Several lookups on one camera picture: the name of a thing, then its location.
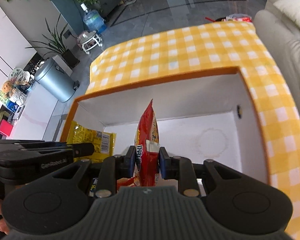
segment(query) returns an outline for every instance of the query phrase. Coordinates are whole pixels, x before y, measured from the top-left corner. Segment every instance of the floor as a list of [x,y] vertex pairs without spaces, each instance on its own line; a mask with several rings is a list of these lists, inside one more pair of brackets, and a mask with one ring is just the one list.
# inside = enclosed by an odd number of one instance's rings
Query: floor
[[153,33],[209,23],[205,17],[218,19],[232,13],[254,17],[264,6],[265,0],[137,0],[116,8],[102,33],[103,47],[94,48],[90,55],[79,50],[75,53],[80,63],[71,77],[79,80],[80,87],[66,103],[57,103],[44,140],[58,141],[74,98],[84,94],[89,85],[91,62],[106,48]]

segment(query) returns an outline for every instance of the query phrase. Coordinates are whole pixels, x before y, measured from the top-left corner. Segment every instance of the beige couch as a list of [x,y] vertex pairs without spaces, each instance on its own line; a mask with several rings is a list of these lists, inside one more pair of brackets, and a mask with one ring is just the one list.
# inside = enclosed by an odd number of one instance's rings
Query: beige couch
[[281,70],[300,114],[300,30],[268,0],[254,18],[256,33]]

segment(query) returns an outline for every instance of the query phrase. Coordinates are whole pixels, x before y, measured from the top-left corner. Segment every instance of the yellow checkered tablecloth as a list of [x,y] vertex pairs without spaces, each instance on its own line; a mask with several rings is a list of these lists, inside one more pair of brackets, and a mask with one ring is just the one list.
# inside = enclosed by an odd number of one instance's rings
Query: yellow checkered tablecloth
[[259,115],[272,186],[293,203],[286,232],[300,240],[300,117],[285,80],[251,23],[222,22],[157,33],[105,50],[86,94],[200,70],[238,66]]

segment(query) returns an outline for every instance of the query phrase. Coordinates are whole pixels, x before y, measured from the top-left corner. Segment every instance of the trash can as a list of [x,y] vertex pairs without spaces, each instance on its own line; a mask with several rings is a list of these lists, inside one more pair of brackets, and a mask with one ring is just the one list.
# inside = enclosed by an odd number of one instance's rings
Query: trash can
[[52,58],[38,69],[35,80],[60,102],[68,101],[79,87]]

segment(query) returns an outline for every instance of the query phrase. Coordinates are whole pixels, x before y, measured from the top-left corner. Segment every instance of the white bottle cap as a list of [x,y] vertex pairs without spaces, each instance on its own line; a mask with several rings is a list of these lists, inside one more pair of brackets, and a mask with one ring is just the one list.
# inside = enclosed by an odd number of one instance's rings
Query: white bottle cap
[[80,6],[84,11],[88,10],[87,6],[84,3],[82,3]]

